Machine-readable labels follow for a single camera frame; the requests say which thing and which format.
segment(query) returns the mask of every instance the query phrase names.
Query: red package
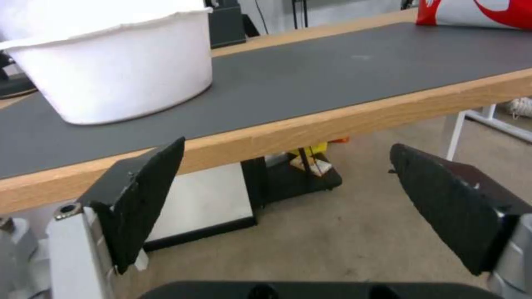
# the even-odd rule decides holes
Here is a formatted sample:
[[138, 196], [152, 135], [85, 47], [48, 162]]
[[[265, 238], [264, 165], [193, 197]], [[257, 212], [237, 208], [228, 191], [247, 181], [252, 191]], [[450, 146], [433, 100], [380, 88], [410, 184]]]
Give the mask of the red package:
[[419, 0], [416, 24], [532, 30], [532, 0]]

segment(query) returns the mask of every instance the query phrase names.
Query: white plastic tub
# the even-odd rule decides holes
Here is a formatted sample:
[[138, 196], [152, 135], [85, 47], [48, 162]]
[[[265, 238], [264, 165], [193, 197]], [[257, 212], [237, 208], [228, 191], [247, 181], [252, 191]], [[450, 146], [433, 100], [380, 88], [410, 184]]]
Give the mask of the white plastic tub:
[[[182, 103], [208, 88], [212, 82], [210, 9], [184, 11], [170, 5], [180, 0], [161, 1], [159, 7], [150, 8], [154, 2], [143, 1], [147, 3], [143, 12], [139, 9], [142, 2], [133, 2], [137, 3], [133, 9], [131, 5], [124, 9], [137, 13], [114, 17], [115, 7], [100, 18], [94, 15], [96, 5], [87, 15], [78, 9], [78, 21], [63, 11], [69, 16], [63, 23], [45, 18], [40, 19], [44, 24], [17, 22], [29, 19], [30, 9], [22, 18], [20, 13], [8, 15], [12, 17], [8, 22], [0, 12], [1, 35], [8, 39], [0, 43], [0, 49], [15, 59], [59, 115], [74, 124], [139, 117]], [[163, 2], [168, 2], [166, 7], [160, 6]], [[74, 24], [64, 26], [67, 21]]]

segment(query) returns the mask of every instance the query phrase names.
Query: screw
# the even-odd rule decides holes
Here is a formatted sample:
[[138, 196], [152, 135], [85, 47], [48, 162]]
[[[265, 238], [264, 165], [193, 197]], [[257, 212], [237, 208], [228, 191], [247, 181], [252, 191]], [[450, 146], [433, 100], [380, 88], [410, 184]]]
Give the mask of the screw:
[[59, 221], [81, 213], [83, 213], [83, 207], [80, 203], [69, 203], [57, 208], [54, 213], [54, 218]]
[[13, 222], [13, 218], [0, 217], [0, 230], [3, 230], [8, 234], [12, 234], [15, 231], [15, 222]]

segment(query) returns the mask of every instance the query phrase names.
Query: wooden trim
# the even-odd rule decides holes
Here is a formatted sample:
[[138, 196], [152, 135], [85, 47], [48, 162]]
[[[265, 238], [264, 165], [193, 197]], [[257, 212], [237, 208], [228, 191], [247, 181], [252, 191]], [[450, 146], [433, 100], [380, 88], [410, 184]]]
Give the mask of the wooden trim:
[[[412, 11], [407, 11], [338, 26], [261, 37], [247, 44], [216, 49], [213, 56], [411, 21], [413, 16]], [[529, 94], [532, 94], [532, 69], [192, 139], [186, 142], [179, 173], [235, 163], [351, 134], [383, 130]], [[114, 162], [146, 151], [0, 180], [0, 214], [76, 198]]]

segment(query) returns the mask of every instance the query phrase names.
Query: black base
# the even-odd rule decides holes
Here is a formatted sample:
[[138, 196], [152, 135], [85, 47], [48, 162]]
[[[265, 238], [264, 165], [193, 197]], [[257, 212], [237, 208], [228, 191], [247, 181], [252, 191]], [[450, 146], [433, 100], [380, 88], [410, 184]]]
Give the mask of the black base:
[[[323, 154], [316, 159], [328, 161]], [[246, 181], [251, 206], [265, 205], [307, 193], [332, 190], [342, 184], [342, 177], [332, 168], [322, 177], [297, 169], [290, 161], [266, 167], [263, 157], [242, 162], [242, 171]]]
[[501, 299], [476, 287], [429, 283], [176, 281], [141, 299]]
[[192, 242], [206, 237], [223, 234], [233, 230], [248, 228], [257, 225], [255, 217], [247, 217], [231, 222], [222, 223], [215, 226], [210, 226], [198, 230], [186, 232], [184, 234], [175, 235], [167, 238], [162, 238], [155, 241], [146, 242], [144, 244], [144, 251], [150, 252], [186, 242]]
[[211, 48], [219, 48], [246, 42], [242, 10], [236, 0], [220, 3], [209, 14]]

